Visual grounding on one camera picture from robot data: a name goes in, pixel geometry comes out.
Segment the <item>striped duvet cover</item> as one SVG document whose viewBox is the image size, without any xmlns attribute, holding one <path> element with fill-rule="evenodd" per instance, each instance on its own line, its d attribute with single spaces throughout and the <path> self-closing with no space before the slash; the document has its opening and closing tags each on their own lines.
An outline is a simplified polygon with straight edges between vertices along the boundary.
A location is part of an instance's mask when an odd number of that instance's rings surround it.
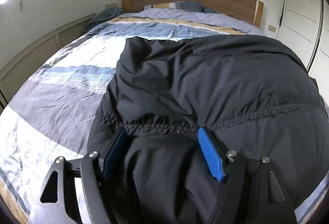
<svg viewBox="0 0 329 224">
<path fill-rule="evenodd" d="M 109 178 L 102 176 L 102 149 L 109 140 L 88 150 L 88 139 L 126 40 L 178 42 L 218 35 L 267 37 L 254 25 L 222 14 L 147 9 L 99 24 L 51 56 L 1 113 L 1 198 L 12 218 L 18 223 L 118 223 L 103 195 Z M 249 173 L 247 159 L 220 143 L 227 175 L 207 223 L 327 222 L 320 212 L 328 210 L 328 172 L 294 208 L 267 156 Z"/>
</svg>

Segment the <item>white wardrobe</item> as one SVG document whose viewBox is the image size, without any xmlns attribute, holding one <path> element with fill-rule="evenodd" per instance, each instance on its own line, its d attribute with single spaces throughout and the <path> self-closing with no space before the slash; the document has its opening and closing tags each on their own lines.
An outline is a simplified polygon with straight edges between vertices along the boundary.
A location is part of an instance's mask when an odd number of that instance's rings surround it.
<svg viewBox="0 0 329 224">
<path fill-rule="evenodd" d="M 328 2 L 284 0 L 277 39 L 300 58 L 328 103 Z"/>
</svg>

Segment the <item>wall switch plate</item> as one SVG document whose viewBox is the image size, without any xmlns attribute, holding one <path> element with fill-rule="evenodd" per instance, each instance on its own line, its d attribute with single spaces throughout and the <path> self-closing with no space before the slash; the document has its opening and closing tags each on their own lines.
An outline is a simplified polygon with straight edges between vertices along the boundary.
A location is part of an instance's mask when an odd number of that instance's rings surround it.
<svg viewBox="0 0 329 224">
<path fill-rule="evenodd" d="M 268 26 L 268 30 L 270 30 L 271 32 L 275 33 L 276 32 L 276 27 L 269 25 Z"/>
</svg>

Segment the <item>striped pillow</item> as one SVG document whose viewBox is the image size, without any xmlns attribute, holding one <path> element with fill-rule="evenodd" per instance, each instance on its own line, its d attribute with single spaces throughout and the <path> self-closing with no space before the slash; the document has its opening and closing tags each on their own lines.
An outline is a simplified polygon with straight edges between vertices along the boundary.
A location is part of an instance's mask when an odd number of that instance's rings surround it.
<svg viewBox="0 0 329 224">
<path fill-rule="evenodd" d="M 146 9 L 161 8 L 161 9 L 180 9 L 191 12 L 202 12 L 202 13 L 217 13 L 214 9 L 203 6 L 197 1 L 177 1 L 170 3 L 158 3 L 148 4 L 143 7 L 143 11 Z"/>
</svg>

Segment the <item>dark teal folded cloth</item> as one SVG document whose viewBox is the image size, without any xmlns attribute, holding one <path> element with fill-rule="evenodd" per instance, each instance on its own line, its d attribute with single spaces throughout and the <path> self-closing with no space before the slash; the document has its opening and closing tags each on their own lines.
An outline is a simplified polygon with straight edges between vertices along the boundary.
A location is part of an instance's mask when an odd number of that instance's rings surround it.
<svg viewBox="0 0 329 224">
<path fill-rule="evenodd" d="M 125 11 L 120 7 L 112 7 L 109 9 L 104 9 L 102 12 L 100 12 L 98 15 L 94 16 L 85 28 L 85 33 L 93 29 L 95 26 L 102 24 L 104 22 L 107 22 L 109 20 L 112 20 L 122 14 L 124 14 Z"/>
</svg>

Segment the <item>black puffer down jacket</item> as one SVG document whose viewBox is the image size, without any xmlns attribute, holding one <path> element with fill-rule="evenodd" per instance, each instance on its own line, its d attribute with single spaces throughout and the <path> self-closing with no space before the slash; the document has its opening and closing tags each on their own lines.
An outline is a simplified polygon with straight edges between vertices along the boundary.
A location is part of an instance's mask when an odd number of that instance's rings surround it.
<svg viewBox="0 0 329 224">
<path fill-rule="evenodd" d="M 224 186 L 197 140 L 206 127 L 247 159 L 267 156 L 294 208 L 328 172 L 328 114 L 315 80 L 288 47 L 263 36 L 128 38 L 88 139 L 123 127 L 128 144 L 103 195 L 118 223 L 207 223 Z"/>
</svg>

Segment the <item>beige radiator cover cabinet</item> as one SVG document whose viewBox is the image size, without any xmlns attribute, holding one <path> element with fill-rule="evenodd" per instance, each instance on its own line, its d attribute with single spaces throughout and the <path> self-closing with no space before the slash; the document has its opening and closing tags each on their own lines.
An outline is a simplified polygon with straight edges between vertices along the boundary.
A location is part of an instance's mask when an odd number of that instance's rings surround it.
<svg viewBox="0 0 329 224">
<path fill-rule="evenodd" d="M 48 32 L 20 51 L 1 69 L 1 110 L 27 79 L 57 51 L 81 37 L 95 13 Z"/>
</svg>

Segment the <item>wall socket plate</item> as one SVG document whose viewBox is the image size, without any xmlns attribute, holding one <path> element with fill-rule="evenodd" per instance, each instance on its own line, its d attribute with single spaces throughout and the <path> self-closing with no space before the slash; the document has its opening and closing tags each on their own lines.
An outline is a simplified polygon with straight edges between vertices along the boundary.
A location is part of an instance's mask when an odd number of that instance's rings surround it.
<svg viewBox="0 0 329 224">
<path fill-rule="evenodd" d="M 116 3 L 110 3 L 110 4 L 106 4 L 105 5 L 105 8 L 106 9 L 115 8 L 115 7 L 117 7 L 117 4 Z"/>
</svg>

